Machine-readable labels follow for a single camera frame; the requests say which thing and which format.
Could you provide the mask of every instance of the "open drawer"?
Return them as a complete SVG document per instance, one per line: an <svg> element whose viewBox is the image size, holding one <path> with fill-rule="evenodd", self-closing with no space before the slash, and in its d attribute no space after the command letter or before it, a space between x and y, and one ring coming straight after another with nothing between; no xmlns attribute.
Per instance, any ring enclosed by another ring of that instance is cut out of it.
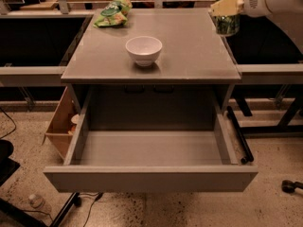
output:
<svg viewBox="0 0 303 227"><path fill-rule="evenodd" d="M91 86L63 166L44 171L60 192L243 191L257 172L205 85Z"/></svg>

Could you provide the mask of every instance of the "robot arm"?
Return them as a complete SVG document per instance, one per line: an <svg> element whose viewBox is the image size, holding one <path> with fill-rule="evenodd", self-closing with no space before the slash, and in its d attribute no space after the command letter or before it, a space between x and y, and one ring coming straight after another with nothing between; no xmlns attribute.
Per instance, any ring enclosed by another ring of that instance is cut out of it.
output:
<svg viewBox="0 0 303 227"><path fill-rule="evenodd" d="M212 16L244 13L260 17L282 12L303 13L303 0L221 0L211 5Z"/></svg>

